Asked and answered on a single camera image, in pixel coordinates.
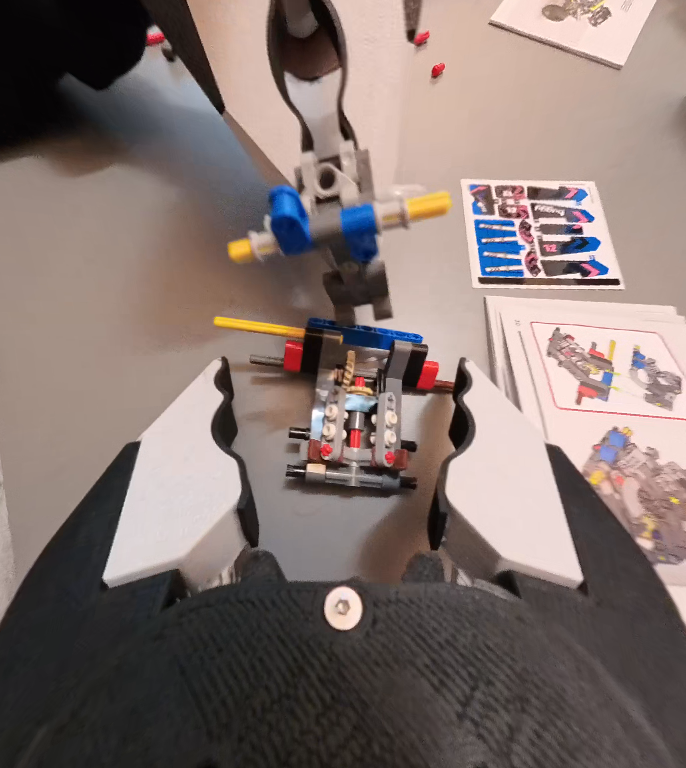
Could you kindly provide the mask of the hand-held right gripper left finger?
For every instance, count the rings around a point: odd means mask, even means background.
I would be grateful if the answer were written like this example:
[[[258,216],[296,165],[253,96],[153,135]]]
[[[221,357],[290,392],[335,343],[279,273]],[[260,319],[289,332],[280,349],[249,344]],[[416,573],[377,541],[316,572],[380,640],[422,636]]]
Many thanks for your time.
[[[121,508],[103,582],[118,588],[175,571],[200,593],[239,580],[259,520],[225,357],[213,360],[149,425]]]

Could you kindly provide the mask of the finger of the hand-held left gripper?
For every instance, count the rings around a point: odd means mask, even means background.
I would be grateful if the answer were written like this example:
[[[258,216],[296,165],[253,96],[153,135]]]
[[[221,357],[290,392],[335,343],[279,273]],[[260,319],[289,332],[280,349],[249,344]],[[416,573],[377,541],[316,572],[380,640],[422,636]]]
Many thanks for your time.
[[[270,1],[189,1],[225,105],[224,119],[269,181],[294,181],[301,130],[267,52]]]
[[[338,106],[370,155],[378,194],[396,184],[409,42],[401,1],[331,2],[346,61],[325,76],[325,129],[339,134]]]

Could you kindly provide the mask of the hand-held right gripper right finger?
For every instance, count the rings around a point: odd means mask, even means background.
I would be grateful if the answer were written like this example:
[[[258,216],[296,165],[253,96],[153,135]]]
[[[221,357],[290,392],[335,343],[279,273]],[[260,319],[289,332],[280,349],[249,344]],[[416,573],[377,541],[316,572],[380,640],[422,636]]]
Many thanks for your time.
[[[583,572],[540,430],[467,358],[453,404],[453,451],[427,519],[431,550],[467,578],[512,571],[578,588]]]

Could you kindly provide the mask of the grey and blue lego assembly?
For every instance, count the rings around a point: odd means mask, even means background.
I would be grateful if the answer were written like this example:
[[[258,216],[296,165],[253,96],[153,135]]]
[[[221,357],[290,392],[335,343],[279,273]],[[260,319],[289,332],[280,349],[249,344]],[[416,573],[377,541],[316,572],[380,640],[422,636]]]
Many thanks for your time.
[[[330,267],[323,284],[338,325],[354,325],[360,306],[369,306],[376,320],[387,320],[393,312],[379,237],[444,216],[451,206],[446,191],[377,198],[367,150],[345,140],[327,158],[304,152],[296,186],[272,187],[262,229],[229,242],[227,253],[235,264],[319,253]]]

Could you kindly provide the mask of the lego chassis assembly with axles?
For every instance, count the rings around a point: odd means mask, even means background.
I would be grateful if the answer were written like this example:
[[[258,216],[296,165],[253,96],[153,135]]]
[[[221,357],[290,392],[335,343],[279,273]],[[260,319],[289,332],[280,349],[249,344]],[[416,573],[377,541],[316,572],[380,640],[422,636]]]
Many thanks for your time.
[[[403,436],[403,397],[454,389],[422,336],[320,318],[303,328],[223,316],[213,324],[282,338],[281,357],[250,362],[313,379],[310,423],[289,429],[299,462],[287,466],[287,480],[388,493],[417,488],[407,472],[417,444]]]

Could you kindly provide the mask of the person's left forearm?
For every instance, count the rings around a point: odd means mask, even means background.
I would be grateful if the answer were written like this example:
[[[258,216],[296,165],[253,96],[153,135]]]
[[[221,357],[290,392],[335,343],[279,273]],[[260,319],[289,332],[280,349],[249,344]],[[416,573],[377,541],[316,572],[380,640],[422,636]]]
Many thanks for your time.
[[[137,1],[0,1],[0,148],[56,118],[65,76],[102,90],[131,70],[151,24]]]

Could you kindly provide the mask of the person's left hand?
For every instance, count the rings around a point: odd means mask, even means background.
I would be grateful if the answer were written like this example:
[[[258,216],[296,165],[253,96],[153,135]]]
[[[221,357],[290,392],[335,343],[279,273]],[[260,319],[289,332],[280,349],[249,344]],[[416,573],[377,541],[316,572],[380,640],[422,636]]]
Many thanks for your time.
[[[296,37],[285,31],[279,52],[283,72],[300,81],[312,82],[341,68],[334,41],[322,26],[306,37]]]

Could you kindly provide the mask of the open instruction booklet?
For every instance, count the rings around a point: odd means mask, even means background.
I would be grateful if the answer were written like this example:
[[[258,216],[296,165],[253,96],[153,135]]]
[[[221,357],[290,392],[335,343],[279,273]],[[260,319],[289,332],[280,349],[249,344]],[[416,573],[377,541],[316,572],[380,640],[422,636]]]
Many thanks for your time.
[[[674,306],[487,296],[493,381],[644,553],[686,625],[686,318]]]

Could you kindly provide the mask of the closed instruction booklet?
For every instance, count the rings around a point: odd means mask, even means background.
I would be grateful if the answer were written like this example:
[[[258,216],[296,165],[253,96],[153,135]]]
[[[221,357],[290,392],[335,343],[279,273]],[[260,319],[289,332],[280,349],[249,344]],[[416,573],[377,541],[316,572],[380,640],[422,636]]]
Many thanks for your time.
[[[616,70],[655,1],[503,1],[490,24]]]

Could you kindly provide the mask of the sticker sheet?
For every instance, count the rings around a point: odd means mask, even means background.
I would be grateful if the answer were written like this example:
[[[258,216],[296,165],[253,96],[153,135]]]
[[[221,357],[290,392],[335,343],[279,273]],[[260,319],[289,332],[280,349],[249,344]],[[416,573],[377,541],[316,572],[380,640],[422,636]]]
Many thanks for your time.
[[[596,182],[463,178],[476,289],[625,289]]]

